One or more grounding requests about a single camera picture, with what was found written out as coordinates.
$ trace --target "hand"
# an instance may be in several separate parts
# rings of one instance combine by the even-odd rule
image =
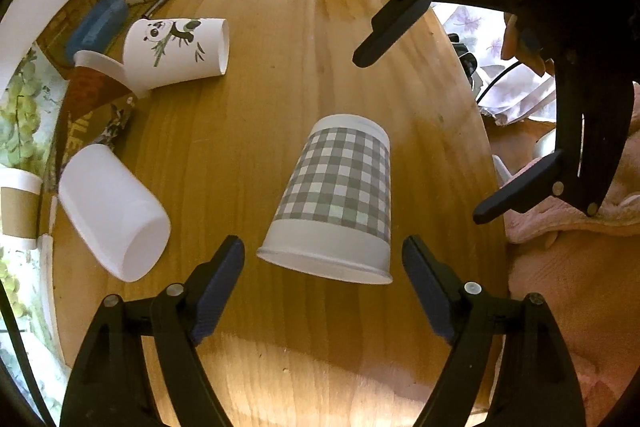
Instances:
[[[509,60],[516,57],[525,66],[528,66],[537,76],[544,76],[546,73],[551,76],[556,76],[556,68],[553,60],[544,60],[540,54],[535,54],[530,51],[524,42],[520,40],[520,33],[516,28],[516,21],[518,17],[510,13],[504,14],[504,23],[506,28],[504,30],[504,41],[502,42],[502,60]]]

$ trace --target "wood grain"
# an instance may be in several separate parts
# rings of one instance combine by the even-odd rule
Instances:
[[[244,272],[198,353],[234,424],[413,424],[449,348],[431,332],[402,270],[402,240],[419,233],[462,279],[505,295],[505,239],[501,219],[472,222],[473,208],[497,188],[494,168],[435,15],[428,12],[372,67],[352,64],[385,1],[172,0],[164,7],[158,17],[228,19],[228,71],[155,89],[118,151],[172,221],[166,251],[146,277],[124,284],[108,276],[68,220],[58,220],[54,283],[69,362],[107,293],[156,295],[233,233],[246,246]],[[394,283],[386,287],[323,280],[255,257],[306,135],[319,118],[340,112],[370,118],[390,136]],[[177,425],[146,346],[162,417]],[[489,371],[479,407],[491,379]]]

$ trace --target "brown and white cup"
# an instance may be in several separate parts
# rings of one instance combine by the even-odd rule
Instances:
[[[2,244],[13,250],[33,250],[38,240],[42,179],[21,169],[0,169]]]
[[[392,281],[390,144],[378,124],[334,114],[318,121],[258,257],[328,279]]]

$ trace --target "black cable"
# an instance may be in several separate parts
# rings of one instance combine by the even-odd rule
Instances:
[[[29,393],[31,393],[31,398],[33,398],[33,401],[38,408],[38,412],[40,413],[40,417],[42,418],[44,425],[46,425],[47,427],[56,427],[56,423],[53,421],[53,418],[49,413],[47,404],[44,403],[44,399],[38,388],[38,382],[33,376],[31,363],[29,362],[29,357],[27,356],[27,350],[24,349],[24,344],[22,343],[22,337],[20,336],[18,323],[15,321],[14,312],[11,309],[9,297],[6,295],[6,291],[4,290],[4,286],[2,286],[2,283],[0,283],[0,288],[2,288],[0,291],[0,314],[2,314],[2,318],[4,318],[6,329],[9,332],[9,338],[11,339],[11,343],[14,346],[15,356],[18,359],[18,365],[20,365],[20,370],[22,371],[24,381],[27,384],[27,389],[29,390]]]
[[[491,81],[491,83],[488,86],[486,86],[486,89],[482,93],[480,93],[480,96],[478,96],[476,103],[480,103],[480,100],[482,100],[484,96],[489,92],[489,89],[495,86],[495,83],[498,80],[500,80],[505,74],[509,73],[511,70],[514,70],[515,68],[517,68],[519,65],[521,65],[521,63],[522,62],[518,60],[517,62],[514,62],[511,66],[509,66],[507,69],[505,69],[504,71],[501,71],[500,73],[498,73],[498,76],[496,76]]]

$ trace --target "gray and white checkered pattern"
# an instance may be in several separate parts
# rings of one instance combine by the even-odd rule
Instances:
[[[334,127],[309,137],[274,221],[333,223],[390,243],[390,204],[384,144],[363,131]]]

